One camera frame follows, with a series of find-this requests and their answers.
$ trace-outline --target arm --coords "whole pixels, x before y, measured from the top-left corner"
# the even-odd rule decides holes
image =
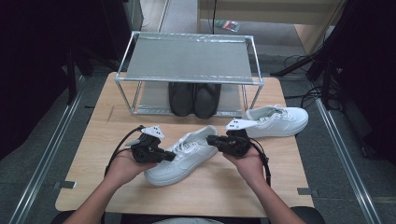
[[[272,223],[304,223],[265,182],[259,152],[251,148],[242,158],[223,153],[256,194]]]
[[[117,189],[155,165],[138,163],[130,150],[122,151],[112,162],[105,179],[65,223],[99,223]]]

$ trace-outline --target wooden table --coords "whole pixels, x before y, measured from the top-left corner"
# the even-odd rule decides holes
[[[115,73],[112,73],[107,78],[67,175],[66,180],[76,181],[77,185],[74,189],[62,189],[57,199],[56,208],[60,211],[75,210],[86,200],[103,180],[105,167],[117,144],[140,124],[146,127],[159,124],[165,135],[160,147],[168,148],[185,133],[195,132],[209,124],[224,135],[224,126],[231,121],[230,118],[218,117],[198,119],[195,116],[131,115],[114,82],[114,76]],[[264,82],[256,107],[284,105],[279,81],[269,77]],[[125,83],[127,95],[134,95],[135,88],[135,82]],[[254,86],[247,86],[247,96],[255,91]],[[139,134],[133,134],[131,140],[135,140]],[[297,188],[308,186],[294,136],[258,140],[269,157],[275,192],[288,206],[313,206],[310,195],[299,195],[297,192]],[[157,187],[150,185],[143,174],[137,176],[117,191],[107,212],[266,217],[252,190],[221,153],[174,185]]]

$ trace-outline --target cable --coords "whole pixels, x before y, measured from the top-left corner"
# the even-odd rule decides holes
[[[304,66],[304,65],[306,65],[308,63],[311,63],[311,62],[314,62],[314,63],[325,63],[325,62],[321,62],[321,61],[318,61],[317,59],[315,59],[318,56],[320,56],[321,52],[319,52],[319,51],[322,50],[325,46],[326,46],[326,41],[324,43],[320,44],[320,46],[313,53],[311,53],[309,55],[304,55],[304,56],[300,55],[300,56],[298,56],[299,58],[297,59],[297,63],[294,63],[291,66],[286,67],[285,69],[283,69],[281,71],[278,71],[278,72],[275,72],[275,73],[270,73],[270,76],[272,76],[272,77],[283,77],[283,76],[288,75],[288,74],[294,74],[293,73],[294,70],[296,70],[298,68],[303,69],[302,66]]]
[[[302,98],[301,102],[300,102],[300,108],[306,109],[309,106],[311,106],[317,99],[322,98],[322,93],[321,93],[321,89],[323,87],[322,86],[316,86],[314,88],[312,88],[311,90],[309,90],[306,94],[304,95],[293,95],[293,96],[285,96],[285,99],[296,99],[296,98]],[[337,88],[331,88],[331,91],[338,91]],[[337,93],[330,93],[328,95],[328,99],[332,100],[332,101],[339,101],[339,96]],[[329,105],[329,109],[331,110],[341,110],[341,107],[333,107]]]
[[[296,57],[297,58],[297,62],[299,62],[301,59],[305,59],[307,57],[309,57],[308,55],[291,55],[289,57],[287,57],[284,61],[283,61],[283,65],[285,66],[285,68],[287,68],[286,63],[287,60],[292,58],[292,57]],[[303,70],[304,72],[308,72],[307,70],[303,69],[303,67],[299,67],[299,69]]]
[[[149,18],[143,17],[143,21],[146,20],[146,24],[142,24],[142,27],[149,25]]]
[[[264,166],[264,170],[265,170],[265,180],[268,186],[271,187],[271,172],[270,172],[270,167],[268,165],[268,157],[265,156],[264,149],[262,149],[262,145],[260,145],[260,143],[256,139],[250,138],[250,140],[253,140],[257,145],[259,145],[258,147],[256,144],[252,144],[252,146],[259,152],[260,159],[262,160],[262,165]]]
[[[207,0],[206,0],[206,7],[207,7],[207,11],[206,11],[206,13],[207,13],[207,25],[209,26],[209,29],[210,29],[210,33],[213,33],[213,31],[212,31],[212,27],[211,27],[211,25],[210,25],[210,17],[209,17],[209,3],[207,2]]]
[[[216,6],[218,4],[218,0],[215,0],[215,8],[213,9],[213,20],[212,20],[212,35],[215,34],[215,18],[216,18]]]
[[[139,127],[131,130],[130,132],[128,132],[125,137],[122,138],[122,140],[120,141],[119,145],[116,147],[116,149],[114,150],[113,154],[111,155],[110,161],[108,162],[108,165],[105,169],[105,176],[107,175],[108,169],[110,168],[111,163],[114,161],[114,159],[116,159],[117,155],[119,155],[120,152],[125,151],[125,150],[129,150],[130,148],[124,148],[120,150],[120,147],[122,146],[122,144],[125,142],[125,140],[127,138],[129,138],[129,136],[131,136],[133,133],[135,133],[136,131],[140,131],[144,129],[144,126],[140,125]]]

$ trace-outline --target gray floor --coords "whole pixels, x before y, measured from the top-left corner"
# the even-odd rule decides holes
[[[195,33],[194,26],[191,26],[192,22],[196,22],[194,20],[196,16],[193,15],[194,2],[193,0],[171,0],[163,24],[163,32]],[[143,7],[156,10],[153,9],[153,5]],[[151,26],[157,19],[148,18],[148,20]],[[207,21],[202,20],[201,23],[202,32],[209,33]],[[297,34],[290,24],[241,22],[241,30],[238,33],[217,29],[216,34],[254,35],[260,46],[260,62],[264,73],[276,72],[284,68],[287,56],[304,54]],[[293,63],[293,60],[296,58],[288,59],[287,63]],[[86,77],[82,82],[85,83],[85,88],[81,88],[82,94],[76,112],[35,196],[25,223],[50,223],[58,214],[54,205],[59,190],[53,189],[52,185],[56,181],[65,179],[89,122],[92,107],[96,104],[109,72],[108,69],[97,64],[93,77]],[[306,80],[304,71],[301,69],[297,70],[294,75],[280,78],[280,81],[285,96],[306,94],[311,89],[311,83]],[[299,106],[300,100],[298,98],[287,100],[287,105]],[[0,223],[10,221],[23,190],[34,174],[53,132],[67,109],[66,102],[67,91],[40,120],[28,140],[0,161]],[[315,207],[327,223],[367,222],[317,104],[314,102],[306,110],[309,114],[309,123],[296,136],[296,139],[309,187],[318,193],[313,196]],[[375,202],[375,208],[382,222],[395,223],[396,167],[388,161],[373,161],[364,158],[361,155],[360,144],[344,114],[339,111],[331,111],[330,114],[362,181]],[[120,221],[120,215],[109,214],[106,217],[106,223],[117,223],[117,221]]]

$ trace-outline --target desk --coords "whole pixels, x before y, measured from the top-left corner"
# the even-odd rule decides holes
[[[198,0],[200,19],[212,19],[214,0]],[[307,54],[312,53],[342,13],[345,0],[218,0],[216,20],[295,24]]]
[[[160,147],[172,146],[181,136],[214,125],[219,134],[230,118],[198,119],[194,116],[131,115],[111,73],[93,111],[92,118],[73,160],[68,181],[77,181],[74,189],[62,189],[56,201],[60,211],[77,209],[102,181],[108,160],[122,137],[138,125],[160,125],[165,138]],[[284,105],[279,81],[265,79],[257,106]],[[133,95],[136,83],[127,82],[125,91]],[[247,94],[255,88],[247,86]],[[304,168],[294,136],[259,139],[269,157],[272,188],[288,206],[313,206],[310,195],[299,195],[297,188],[307,188]],[[180,182],[157,187],[143,174],[117,191],[107,212],[157,215],[222,217],[266,217],[260,202],[233,164],[220,153],[204,162]]]

